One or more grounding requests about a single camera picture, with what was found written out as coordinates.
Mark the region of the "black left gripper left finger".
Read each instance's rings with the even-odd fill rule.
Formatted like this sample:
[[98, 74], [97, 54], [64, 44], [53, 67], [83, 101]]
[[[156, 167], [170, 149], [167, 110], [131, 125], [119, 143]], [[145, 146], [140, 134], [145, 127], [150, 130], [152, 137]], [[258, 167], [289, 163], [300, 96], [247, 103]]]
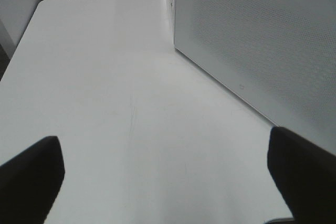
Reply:
[[44, 137], [1, 165], [1, 223], [44, 223], [64, 177], [56, 136]]

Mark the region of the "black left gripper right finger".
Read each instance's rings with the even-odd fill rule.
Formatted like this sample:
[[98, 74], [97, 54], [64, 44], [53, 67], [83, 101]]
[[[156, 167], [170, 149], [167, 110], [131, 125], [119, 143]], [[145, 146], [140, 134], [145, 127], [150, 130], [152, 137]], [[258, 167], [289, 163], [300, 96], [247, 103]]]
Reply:
[[285, 127], [273, 127], [267, 167], [295, 223], [335, 223], [334, 155]]

